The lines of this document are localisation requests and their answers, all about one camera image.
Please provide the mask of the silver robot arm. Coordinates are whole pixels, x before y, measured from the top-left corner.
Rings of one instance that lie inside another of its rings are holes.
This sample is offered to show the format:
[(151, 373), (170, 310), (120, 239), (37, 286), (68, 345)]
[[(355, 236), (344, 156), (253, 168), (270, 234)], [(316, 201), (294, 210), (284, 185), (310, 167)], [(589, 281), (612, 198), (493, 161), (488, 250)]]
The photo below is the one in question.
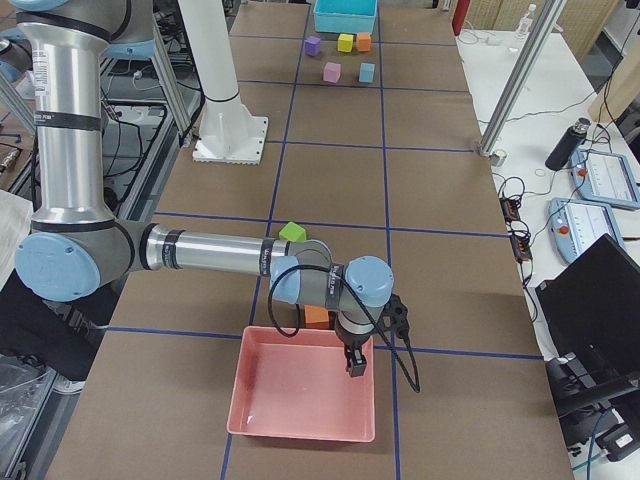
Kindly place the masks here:
[(32, 48), (41, 205), (15, 254), (22, 283), (71, 302), (138, 270), (209, 269), (266, 277), (271, 300), (337, 314), (346, 368), (362, 376), (363, 351), (392, 295), (390, 267), (364, 256), (333, 262), (319, 241), (293, 243), (168, 229), (120, 220), (103, 197), (100, 62), (152, 56), (149, 1), (19, 1), (16, 23)]

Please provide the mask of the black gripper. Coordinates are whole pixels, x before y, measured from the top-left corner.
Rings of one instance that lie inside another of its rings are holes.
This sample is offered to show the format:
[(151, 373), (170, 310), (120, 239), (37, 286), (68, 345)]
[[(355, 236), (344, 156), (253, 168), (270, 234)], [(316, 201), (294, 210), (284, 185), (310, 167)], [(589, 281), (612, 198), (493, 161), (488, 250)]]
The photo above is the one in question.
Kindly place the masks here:
[(344, 346), (345, 371), (351, 377), (363, 376), (366, 371), (366, 357), (363, 353), (363, 345), (371, 337), (371, 332), (353, 333), (347, 330), (340, 322), (335, 324), (335, 332)]

